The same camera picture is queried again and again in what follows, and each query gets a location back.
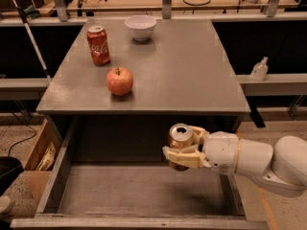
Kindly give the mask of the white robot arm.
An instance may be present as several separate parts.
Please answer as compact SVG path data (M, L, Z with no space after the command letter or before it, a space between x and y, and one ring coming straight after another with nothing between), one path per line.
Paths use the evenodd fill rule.
M222 175L239 174L287 197L301 196L307 190L307 142L301 138L285 136L272 146L186 124L173 125L168 138L162 151L177 171L207 168Z

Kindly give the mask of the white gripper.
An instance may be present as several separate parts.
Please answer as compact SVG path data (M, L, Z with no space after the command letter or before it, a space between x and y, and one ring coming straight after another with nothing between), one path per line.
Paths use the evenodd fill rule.
M199 126L190 126L192 144L183 149L164 146L166 159L187 168L211 168L215 173L231 175L235 172L239 138L236 134L218 131L209 132Z

